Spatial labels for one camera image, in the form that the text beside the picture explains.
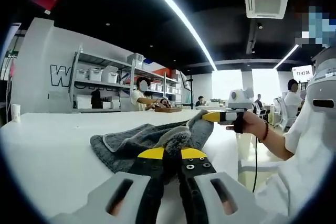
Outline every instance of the floor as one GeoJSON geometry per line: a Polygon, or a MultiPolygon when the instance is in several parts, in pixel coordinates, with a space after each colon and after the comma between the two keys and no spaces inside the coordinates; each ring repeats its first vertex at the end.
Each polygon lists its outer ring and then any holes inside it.
{"type": "MultiPolygon", "coordinates": [[[[281,128],[276,127],[273,129],[278,134],[283,134],[281,128]]],[[[238,152],[239,156],[248,161],[255,162],[255,148],[256,148],[256,139],[251,134],[241,134],[237,136],[238,142],[238,152]]],[[[262,143],[257,143],[257,158],[258,163],[262,162],[274,162],[281,161],[278,157],[276,157],[273,153],[271,153],[266,146],[262,143]]],[[[262,172],[257,173],[257,181],[256,181],[256,189],[271,175],[271,172],[262,172]]],[[[254,172],[243,172],[238,175],[238,181],[246,186],[247,189],[252,191],[253,184],[255,180],[254,172]]]]}

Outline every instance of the ceiling light strip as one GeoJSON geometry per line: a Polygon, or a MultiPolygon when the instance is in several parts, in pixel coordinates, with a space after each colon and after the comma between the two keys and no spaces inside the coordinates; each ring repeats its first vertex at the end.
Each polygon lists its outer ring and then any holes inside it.
{"type": "Polygon", "coordinates": [[[289,51],[289,53],[288,54],[286,54],[286,56],[273,68],[273,69],[277,69],[285,60],[287,60],[288,58],[289,58],[289,56],[291,56],[292,55],[292,53],[296,50],[296,49],[298,49],[298,47],[299,47],[299,45],[298,44],[296,44],[290,51],[289,51]]]}
{"type": "Polygon", "coordinates": [[[199,37],[199,35],[197,34],[196,30],[194,29],[194,27],[191,25],[191,23],[189,22],[189,20],[187,19],[187,17],[184,15],[184,13],[181,11],[181,9],[175,4],[175,2],[173,0],[165,0],[165,2],[169,5],[169,7],[177,14],[177,16],[181,19],[181,21],[184,23],[184,25],[188,28],[188,30],[190,31],[190,33],[194,36],[194,38],[196,39],[197,43],[199,44],[199,46],[201,47],[201,49],[203,50],[206,58],[209,60],[211,66],[213,67],[214,71],[217,71],[217,68],[215,66],[214,61],[212,60],[208,50],[206,49],[204,43],[202,42],[201,38],[199,37]]]}

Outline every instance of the white sleeve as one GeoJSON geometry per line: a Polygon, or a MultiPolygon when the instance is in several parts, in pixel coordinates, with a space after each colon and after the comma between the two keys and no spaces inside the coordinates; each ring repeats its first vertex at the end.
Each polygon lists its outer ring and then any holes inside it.
{"type": "Polygon", "coordinates": [[[304,104],[292,127],[283,135],[285,137],[285,148],[292,153],[295,153],[300,136],[303,133],[303,129],[305,129],[307,114],[309,114],[309,106],[304,104]]]}
{"type": "Polygon", "coordinates": [[[139,98],[141,98],[142,96],[140,95],[140,92],[138,90],[134,90],[132,92],[132,95],[131,95],[131,103],[133,105],[136,105],[137,104],[137,101],[139,98]]]}
{"type": "Polygon", "coordinates": [[[285,97],[285,105],[287,106],[295,105],[297,107],[300,107],[301,102],[302,98],[294,93],[288,93],[285,97]]]}

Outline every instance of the shelf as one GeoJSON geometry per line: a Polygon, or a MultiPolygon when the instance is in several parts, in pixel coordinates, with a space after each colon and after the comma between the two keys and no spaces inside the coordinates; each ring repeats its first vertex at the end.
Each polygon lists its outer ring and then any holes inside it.
{"type": "Polygon", "coordinates": [[[72,109],[73,112],[78,113],[108,113],[108,112],[120,112],[120,109],[72,109]]]}
{"type": "MultiPolygon", "coordinates": [[[[126,63],[126,62],[122,62],[122,61],[118,61],[118,60],[114,60],[114,59],[110,59],[104,56],[97,56],[97,55],[89,55],[86,53],[81,52],[79,54],[79,58],[78,58],[79,62],[83,62],[83,63],[87,63],[87,64],[93,64],[93,65],[99,65],[102,67],[107,67],[107,66],[114,66],[118,69],[122,69],[124,72],[131,72],[132,71],[132,65],[126,63]]],[[[135,68],[134,70],[135,75],[138,76],[144,76],[147,77],[149,79],[152,80],[157,80],[157,81],[163,81],[164,77],[156,74],[156,73],[152,73],[149,72],[147,70],[144,69],[139,69],[139,68],[135,68]]],[[[178,81],[175,81],[171,78],[166,77],[166,82],[169,84],[177,84],[178,81]]]]}
{"type": "Polygon", "coordinates": [[[118,83],[108,83],[108,82],[101,82],[101,81],[90,81],[90,80],[75,80],[75,83],[83,83],[83,84],[90,84],[91,86],[95,87],[114,87],[119,89],[129,89],[131,88],[130,85],[121,85],[118,83]]]}
{"type": "MultiPolygon", "coordinates": [[[[159,74],[156,74],[156,73],[146,71],[144,69],[136,68],[134,70],[134,73],[135,73],[135,75],[144,76],[144,77],[147,77],[149,79],[156,80],[156,81],[163,81],[163,79],[164,79],[163,76],[161,76],[159,74]]],[[[170,79],[168,77],[166,77],[166,82],[169,83],[169,84],[177,84],[178,83],[178,81],[175,81],[175,80],[170,79]]]]}
{"type": "Polygon", "coordinates": [[[132,68],[132,66],[126,62],[110,59],[104,56],[89,55],[83,52],[79,54],[78,61],[103,67],[114,66],[118,69],[124,69],[127,72],[130,72],[132,68]]]}
{"type": "MultiPolygon", "coordinates": [[[[152,93],[163,94],[163,91],[158,91],[158,90],[148,90],[148,91],[152,93]]],[[[166,92],[166,94],[174,95],[174,93],[171,93],[171,92],[166,92]]]]}

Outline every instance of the towel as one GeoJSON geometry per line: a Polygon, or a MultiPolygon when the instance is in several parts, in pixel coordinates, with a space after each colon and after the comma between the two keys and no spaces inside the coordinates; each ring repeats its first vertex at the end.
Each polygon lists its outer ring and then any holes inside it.
{"type": "Polygon", "coordinates": [[[183,147],[201,150],[211,135],[214,123],[202,119],[207,111],[189,121],[154,126],[144,124],[132,130],[95,135],[90,144],[98,158],[114,173],[127,172],[136,157],[150,149],[164,147],[170,155],[175,155],[183,147]]]}

